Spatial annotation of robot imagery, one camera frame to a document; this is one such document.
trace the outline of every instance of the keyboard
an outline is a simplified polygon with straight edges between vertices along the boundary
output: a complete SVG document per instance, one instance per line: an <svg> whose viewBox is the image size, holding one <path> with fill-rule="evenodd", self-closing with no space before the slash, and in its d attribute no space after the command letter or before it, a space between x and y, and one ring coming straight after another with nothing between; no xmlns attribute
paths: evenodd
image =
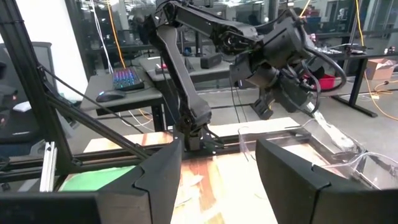
<svg viewBox="0 0 398 224"><path fill-rule="evenodd" d="M125 68L114 71L113 89L120 91L130 91L143 89L144 82L139 78L133 68Z"/></svg>

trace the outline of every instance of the wooden surface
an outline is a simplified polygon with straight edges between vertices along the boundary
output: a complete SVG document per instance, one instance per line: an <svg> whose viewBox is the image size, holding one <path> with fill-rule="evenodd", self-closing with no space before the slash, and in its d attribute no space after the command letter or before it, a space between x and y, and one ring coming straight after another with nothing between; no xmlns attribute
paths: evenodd
<svg viewBox="0 0 398 224"><path fill-rule="evenodd" d="M326 165L308 144L285 149ZM277 224L257 164L243 154L184 161L172 223Z"/></svg>
<svg viewBox="0 0 398 224"><path fill-rule="evenodd" d="M254 133L264 133L283 130L285 128L298 125L299 124L292 118L278 118L267 121L252 121L238 124L209 125L209 129L221 137L238 134L238 129L242 127L249 127ZM173 141L173 137L169 133L130 134L125 136L125 138L134 143L138 143L141 146L165 144ZM112 149L120 149L120 147L106 138L99 138L92 139L86 146L84 152L98 152Z"/></svg>
<svg viewBox="0 0 398 224"><path fill-rule="evenodd" d="M291 118L250 123L210 126L220 136L237 134L249 127L251 132L279 131L298 124ZM126 136L143 146L172 141L168 133ZM107 139L93 139L85 152L118 149ZM317 165L325 161L308 144L285 147ZM277 223L262 186L257 165L243 154L213 156L183 161L180 187L175 203L173 224L195 223Z"/></svg>

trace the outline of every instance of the green sheet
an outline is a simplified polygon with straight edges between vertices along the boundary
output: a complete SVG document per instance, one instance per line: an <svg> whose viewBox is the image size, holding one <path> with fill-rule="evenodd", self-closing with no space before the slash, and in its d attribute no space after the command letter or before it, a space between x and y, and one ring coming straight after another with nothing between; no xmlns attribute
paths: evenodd
<svg viewBox="0 0 398 224"><path fill-rule="evenodd" d="M109 168L75 174L63 183L59 191L95 191L116 180L134 167Z"/></svg>

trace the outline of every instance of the clear plastic container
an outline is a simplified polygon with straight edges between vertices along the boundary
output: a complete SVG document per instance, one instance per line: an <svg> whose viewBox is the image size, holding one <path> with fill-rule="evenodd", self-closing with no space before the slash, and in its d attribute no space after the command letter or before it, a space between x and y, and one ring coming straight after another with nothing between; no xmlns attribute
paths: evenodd
<svg viewBox="0 0 398 224"><path fill-rule="evenodd" d="M267 200L266 191L261 183L259 171L257 168L256 162L256 138L254 135L258 135L261 133L256 133L253 129L249 127L242 127L238 129L239 134L239 148L241 154L243 155L243 159L247 161L246 167L244 169L249 172L246 175L246 190L250 190L253 194L261 199Z"/></svg>
<svg viewBox="0 0 398 224"><path fill-rule="evenodd" d="M397 161L382 154L366 152L365 148L357 141L352 139L356 147L352 149L342 149L336 147L328 135L322 131L322 128L316 122L304 124L309 128L313 138L322 139L321 144L326 146L332 153L332 160L328 161L319 155L313 147L306 144L290 145L283 147L313 164L320 166L330 172L340 175L347 179L360 181L362 184L374 189L394 189L398 188L398 163ZM256 140L266 138L266 133L257 133L255 129L243 127L238 130L239 147L248 163L245 169L248 172L258 173L256 162ZM252 190L260 198L267 198L265 191L260 187L253 186L255 180L248 179L248 189Z"/></svg>
<svg viewBox="0 0 398 224"><path fill-rule="evenodd" d="M375 152L365 152L346 163L321 167L344 178L359 180L374 189L398 188L397 161Z"/></svg>

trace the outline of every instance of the black cable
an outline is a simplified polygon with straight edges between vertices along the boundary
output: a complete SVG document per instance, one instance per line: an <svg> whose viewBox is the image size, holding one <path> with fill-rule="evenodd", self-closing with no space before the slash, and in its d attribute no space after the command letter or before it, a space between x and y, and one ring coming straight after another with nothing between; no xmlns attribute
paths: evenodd
<svg viewBox="0 0 398 224"><path fill-rule="evenodd" d="M307 45L307 42L306 42L306 39L307 39L307 37L305 35L306 32L305 32L304 28L302 27L303 21L301 20L301 18L298 18L298 17L293 17L292 19L298 25L300 25L300 26L297 26L297 30L298 30L298 34L300 35L301 44L302 44L303 48L307 52L310 52L311 54L314 54L314 56L321 58L324 62L326 62L331 67L333 67L335 69L335 72L341 78L341 82L339 83L339 85L334 86L333 88L330 88L330 89L327 89L327 90L321 90L321 92L322 93L327 93L327 92L338 90L341 87L343 87L346 84L346 82L347 82L347 75L345 74L344 70L334 60L332 60L330 57L326 56L324 53L321 53L321 52L309 47ZM317 91L317 90L314 90L313 88L308 88L308 87L305 87L305 86L303 86L303 88L305 90L308 90L308 91Z"/></svg>
<svg viewBox="0 0 398 224"><path fill-rule="evenodd" d="M310 114L314 114L319 109L319 104L320 104L319 97L321 95L321 84L319 83L319 80L314 75L312 75L311 71L308 69L304 60L301 61L301 66L303 67L305 74L313 79L313 81L315 82L315 87L317 88L317 98L315 101L315 106L314 106L313 110L310 112Z"/></svg>
<svg viewBox="0 0 398 224"><path fill-rule="evenodd" d="M230 85L230 87L231 87L231 97L232 97L232 104L234 105L234 109L235 109L236 117L238 118L238 123L240 123L240 122L241 122L241 120L239 119L238 110L236 109L236 105L235 105L235 100L234 100L234 90L232 89L232 80L231 80L231 77L229 77L229 85Z"/></svg>
<svg viewBox="0 0 398 224"><path fill-rule="evenodd" d="M321 58L324 62L326 62L331 67L333 67L335 69L335 72L341 78L341 82L337 86L334 86L333 88L330 88L327 90L321 90L322 93L327 93L327 92L338 90L347 83L347 75L345 74L344 70L334 60L332 60L330 57L326 56L325 54L323 54L315 49L311 49L310 47L305 46L304 49L306 51L314 54L315 56ZM312 89L312 88L307 88L306 90L314 91L314 89Z"/></svg>
<svg viewBox="0 0 398 224"><path fill-rule="evenodd" d="M90 101L91 103L94 103L97 107L101 108L102 110L105 110L106 112L113 114L115 117L119 118L120 120L124 121L126 124L130 125L131 127L133 127L135 130L137 130L138 132L140 132L141 134L144 134L140 129L138 129L137 127L135 127L133 124L131 124L130 122L128 122L126 119L122 118L121 116L119 116L118 114L116 114L115 112L111 111L110 109L101 106L99 103L97 103L95 100L92 100L91 98L87 97L86 95L82 94L80 91L76 90L74 87L70 86L69 84L65 83L62 79L60 79L58 76L54 75L50 70L48 70L47 68L45 68L42 64L40 64L40 69L44 70L45 72L47 72L49 75L51 75L54 79L56 79L57 81L59 81L62 85L65 85L66 87L68 87L69 89L71 89L72 91L74 91L75 93L77 93L78 95L82 96L83 98L87 99L88 101Z"/></svg>
<svg viewBox="0 0 398 224"><path fill-rule="evenodd" d="M238 95L238 100L239 100L240 106L241 106L242 111L243 111L244 119L245 119L246 122L247 122L247 121L248 121L248 117L246 117L246 113L244 112L243 104L242 104L242 101L241 101L241 97L239 96L238 88L235 87L235 91L236 91L236 94Z"/></svg>

